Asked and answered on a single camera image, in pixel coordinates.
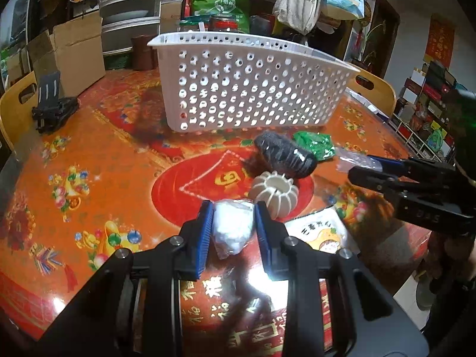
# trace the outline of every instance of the screw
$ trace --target screw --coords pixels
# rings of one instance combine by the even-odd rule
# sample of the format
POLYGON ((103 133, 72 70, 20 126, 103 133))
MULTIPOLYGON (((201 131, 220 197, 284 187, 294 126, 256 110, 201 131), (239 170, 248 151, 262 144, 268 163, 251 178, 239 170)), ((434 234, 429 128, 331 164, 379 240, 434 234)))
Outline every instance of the screw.
POLYGON ((125 259, 129 255, 129 252, 130 251, 125 248, 119 248, 118 250, 116 250, 116 252, 114 252, 114 254, 119 259, 125 259))
POLYGON ((339 250, 339 255, 341 255, 344 259, 350 259, 352 257, 352 251, 347 248, 342 248, 339 250))
POLYGON ((169 242, 170 242, 170 244, 178 247, 179 245, 183 244, 183 237, 182 236, 172 236, 169 239, 169 242))
POLYGON ((284 244, 294 247, 295 245, 298 245, 298 239, 294 236, 285 237, 284 244))

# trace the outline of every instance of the table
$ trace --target table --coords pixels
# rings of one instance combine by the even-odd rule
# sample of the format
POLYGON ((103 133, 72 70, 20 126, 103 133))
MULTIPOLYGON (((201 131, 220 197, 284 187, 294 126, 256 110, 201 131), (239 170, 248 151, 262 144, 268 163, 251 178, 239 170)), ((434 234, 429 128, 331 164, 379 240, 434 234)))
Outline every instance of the table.
MULTIPOLYGON (((262 130, 174 133, 161 95, 157 71, 108 72, 79 97, 81 108, 59 132, 37 137, 24 160, 0 225, 0 306, 33 337, 116 248, 153 248, 195 218, 203 199, 243 198, 264 170, 253 146, 262 130)), ((386 125, 346 96, 325 127, 308 130, 353 151, 408 156, 386 125)), ((291 136, 296 129, 278 131, 291 136)), ((298 205, 287 219, 336 202, 361 259, 394 293, 419 263, 428 231, 392 219, 381 195, 351 186, 336 165, 320 163, 297 181, 298 205)), ((321 290, 328 312, 324 282, 321 290)), ((201 280, 182 283, 186 355, 210 352, 202 342, 210 333, 224 335, 232 355, 280 355, 286 299, 287 282, 267 278, 256 238, 227 260, 212 250, 201 280), (217 331, 224 327, 228 332, 217 331)))

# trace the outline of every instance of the red couplet poster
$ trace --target red couplet poster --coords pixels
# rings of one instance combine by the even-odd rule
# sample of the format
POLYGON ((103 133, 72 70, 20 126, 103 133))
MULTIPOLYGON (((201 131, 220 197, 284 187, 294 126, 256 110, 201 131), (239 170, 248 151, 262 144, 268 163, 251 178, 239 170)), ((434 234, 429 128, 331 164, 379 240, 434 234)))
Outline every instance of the red couplet poster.
POLYGON ((455 26, 437 14, 431 15, 427 49, 423 60, 427 63, 438 60, 449 68, 454 41, 455 26))

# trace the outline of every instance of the white ridged plastic object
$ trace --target white ridged plastic object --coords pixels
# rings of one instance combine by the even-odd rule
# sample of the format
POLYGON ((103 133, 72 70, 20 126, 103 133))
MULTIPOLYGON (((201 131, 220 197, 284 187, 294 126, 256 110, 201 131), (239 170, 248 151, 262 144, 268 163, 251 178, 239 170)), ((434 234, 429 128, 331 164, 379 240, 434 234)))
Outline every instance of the white ridged plastic object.
POLYGON ((292 178, 286 178, 277 172, 264 172, 251 183, 248 197, 264 201, 272 219, 286 217, 298 203, 299 190, 293 185, 292 178))
POLYGON ((324 125, 359 70, 323 52, 269 37, 177 32, 157 49, 170 128, 178 132, 324 125))

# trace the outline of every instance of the wooden chair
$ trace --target wooden chair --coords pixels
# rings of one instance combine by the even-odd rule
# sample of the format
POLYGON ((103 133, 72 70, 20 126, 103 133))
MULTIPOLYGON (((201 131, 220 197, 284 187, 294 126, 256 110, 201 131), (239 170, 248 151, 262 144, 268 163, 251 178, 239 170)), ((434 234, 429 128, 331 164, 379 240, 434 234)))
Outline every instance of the wooden chair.
POLYGON ((20 137, 33 127, 32 108, 37 105, 34 72, 15 83, 0 98, 0 131, 11 151, 15 151, 20 137))
POLYGON ((385 80, 370 72, 360 70, 356 78, 347 83, 347 87, 366 97, 385 115, 392 116, 397 104, 397 96, 393 87, 385 80))

